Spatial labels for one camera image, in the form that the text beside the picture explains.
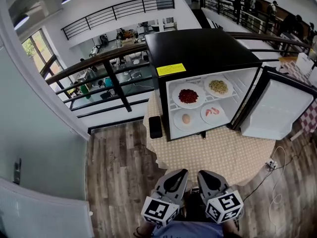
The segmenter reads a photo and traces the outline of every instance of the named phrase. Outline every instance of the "fridge door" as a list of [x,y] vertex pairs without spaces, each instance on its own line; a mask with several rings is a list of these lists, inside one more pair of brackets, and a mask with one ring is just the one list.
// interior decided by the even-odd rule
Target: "fridge door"
[[265,69],[235,126],[244,136],[281,140],[316,97],[316,88]]

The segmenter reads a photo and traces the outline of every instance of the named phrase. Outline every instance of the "power cord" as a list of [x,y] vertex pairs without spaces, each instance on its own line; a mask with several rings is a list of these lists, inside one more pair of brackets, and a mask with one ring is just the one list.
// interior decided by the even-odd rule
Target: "power cord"
[[[273,204],[279,204],[279,203],[282,201],[282,199],[283,199],[282,194],[278,194],[278,195],[274,196],[275,189],[276,189],[278,183],[280,182],[282,176],[284,175],[284,171],[285,171],[286,166],[289,165],[289,164],[294,160],[295,157],[297,157],[297,159],[299,159],[300,156],[301,156],[301,154],[302,154],[302,151],[303,151],[304,147],[307,146],[307,145],[309,145],[309,144],[311,143],[311,141],[312,141],[312,140],[310,140],[309,143],[303,145],[302,148],[301,148],[301,150],[300,150],[300,152],[299,152],[299,154],[298,154],[298,155],[297,155],[297,154],[293,155],[288,163],[286,163],[286,152],[285,152],[284,148],[281,147],[281,146],[278,146],[278,147],[275,149],[275,151],[273,152],[272,159],[273,159],[273,157],[274,157],[274,155],[275,155],[277,149],[278,149],[278,148],[281,148],[281,149],[283,150],[283,152],[284,152],[284,165],[283,165],[282,167],[279,167],[279,168],[274,168],[273,170],[271,170],[271,169],[270,169],[270,170],[267,170],[267,171],[270,172],[270,173],[269,173],[269,174],[262,180],[262,182],[243,200],[243,202],[244,202],[244,201],[247,200],[255,191],[257,191],[257,189],[258,189],[258,188],[263,184],[263,182],[273,173],[273,171],[275,171],[275,170],[277,170],[277,169],[283,169],[283,171],[282,171],[280,177],[278,178],[278,180],[277,180],[277,182],[276,182],[276,184],[274,185],[274,188],[273,188],[273,190],[272,190],[272,201],[271,201],[271,203],[270,203],[270,205],[269,205],[269,208],[268,208],[268,218],[269,218],[269,221],[274,225],[274,236],[276,235],[276,224],[272,221],[270,210],[271,210],[271,206],[272,206]],[[240,219],[243,217],[243,215],[244,215],[244,212],[241,214],[241,216],[239,216],[238,220],[240,220]]]
[[[307,143],[306,145],[303,145],[302,148],[301,148],[301,150],[300,150],[300,152],[299,152],[299,154],[298,154],[298,155],[297,155],[297,154],[293,155],[293,156],[291,157],[291,160],[290,160],[287,164],[285,164],[285,166],[289,165],[289,164],[294,160],[295,157],[297,157],[297,159],[299,159],[300,156],[301,156],[302,150],[304,149],[305,146],[307,146],[307,145],[309,145],[309,144],[310,144],[310,142]],[[278,147],[275,149],[275,151],[274,151],[274,153],[273,153],[273,155],[272,155],[272,158],[273,158],[273,156],[274,156],[274,154],[275,154],[275,152],[276,152],[276,150],[277,150],[278,148],[282,148],[283,151],[285,152],[285,150],[284,150],[283,147],[278,146]],[[266,178],[268,178],[268,177],[273,173],[273,171],[278,170],[278,169],[282,169],[282,168],[284,168],[284,166],[279,167],[279,168],[275,168],[275,169],[273,169],[273,170],[267,170],[267,171],[270,172],[270,173],[262,180],[262,182],[261,182],[245,199],[243,199],[243,202],[244,202],[245,200],[247,200],[247,198],[250,197],[254,192],[257,191],[257,189],[262,185],[262,183],[266,180]]]
[[285,150],[284,150],[283,147],[278,146],[278,147],[275,149],[275,151],[274,151],[274,153],[273,153],[273,155],[272,155],[272,159],[273,159],[273,156],[274,156],[274,154],[276,153],[276,151],[277,151],[278,148],[281,148],[281,149],[283,150],[283,152],[284,152],[283,171],[282,171],[280,177],[278,178],[278,180],[277,180],[277,182],[276,182],[276,184],[275,184],[275,186],[274,186],[274,188],[273,188],[273,190],[272,190],[272,201],[271,201],[271,203],[270,203],[270,205],[269,205],[269,207],[268,207],[268,218],[269,218],[269,221],[274,225],[274,235],[276,234],[276,224],[272,221],[271,214],[270,214],[270,210],[271,210],[271,206],[272,206],[273,204],[279,204],[279,203],[282,201],[282,199],[283,199],[283,195],[282,195],[282,194],[278,194],[278,195],[274,196],[274,192],[275,192],[275,189],[276,189],[276,187],[277,187],[279,181],[281,180],[281,178],[282,178],[282,176],[283,176],[283,174],[284,174],[285,168],[286,168],[286,152],[285,152]]

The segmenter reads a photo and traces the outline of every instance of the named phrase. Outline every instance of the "black fridge top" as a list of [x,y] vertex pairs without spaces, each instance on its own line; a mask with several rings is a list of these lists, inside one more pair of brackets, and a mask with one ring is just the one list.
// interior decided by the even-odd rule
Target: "black fridge top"
[[182,63],[181,77],[258,67],[262,62],[221,29],[188,29],[146,35],[157,68]]

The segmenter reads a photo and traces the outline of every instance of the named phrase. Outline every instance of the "wooden handrail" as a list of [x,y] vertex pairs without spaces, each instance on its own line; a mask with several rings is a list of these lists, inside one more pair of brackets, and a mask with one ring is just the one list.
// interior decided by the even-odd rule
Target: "wooden handrail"
[[258,41],[270,41],[270,42],[281,42],[296,45],[310,49],[311,46],[297,41],[288,40],[282,37],[274,37],[267,34],[256,34],[256,33],[241,33],[241,32],[227,32],[236,40],[258,40]]
[[102,53],[100,55],[97,55],[95,57],[89,58],[87,60],[81,61],[77,64],[74,64],[73,66],[55,74],[54,76],[48,78],[46,80],[46,83],[48,85],[57,82],[63,78],[66,78],[74,73],[80,72],[84,69],[90,68],[92,66],[95,66],[97,64],[101,64],[104,61],[109,61],[114,58],[122,57],[125,55],[129,55],[132,53],[140,52],[140,51],[145,51],[147,49],[147,46],[145,43],[139,43],[139,44],[134,44],[134,45],[129,45],[126,47],[118,48],[115,50],[111,50],[106,53]]
[[40,74],[42,77],[46,77],[46,75],[49,72],[49,69],[51,68],[51,65],[56,61],[57,57],[56,55],[52,55],[52,57],[48,60],[48,62],[44,65],[43,69],[41,70]]
[[[255,34],[255,33],[242,33],[242,32],[227,32],[230,34],[233,38],[237,40],[259,40],[259,41],[272,41],[272,42],[279,42],[279,43],[287,43],[291,45],[296,45],[304,48],[310,48],[311,46],[305,43],[300,43],[288,39],[284,39],[281,37],[273,37],[271,35],[266,35],[266,34]],[[140,51],[145,51],[147,49],[147,46],[145,43],[139,43],[139,44],[134,44],[122,48],[118,48],[115,50],[111,50],[109,52],[96,55],[95,57],[89,58],[87,60],[84,60],[82,62],[79,62],[55,75],[52,77],[48,78],[46,80],[47,84],[52,84],[54,82],[57,82],[63,78],[66,78],[74,73],[80,72],[84,69],[90,68],[92,66],[95,66],[97,64],[101,64],[103,62],[108,62],[111,59],[122,57],[125,55],[129,55],[132,53],[140,52]]]

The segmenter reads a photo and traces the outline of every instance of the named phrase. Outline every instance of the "window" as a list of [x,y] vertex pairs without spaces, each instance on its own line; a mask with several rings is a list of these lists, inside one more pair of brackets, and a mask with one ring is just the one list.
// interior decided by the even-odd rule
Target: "window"
[[[44,79],[52,77],[63,70],[41,29],[26,39],[22,46]],[[72,81],[68,77],[50,85],[50,87],[56,92],[68,87],[71,83]],[[70,98],[68,93],[60,94],[59,97],[62,97],[62,100],[65,97]]]

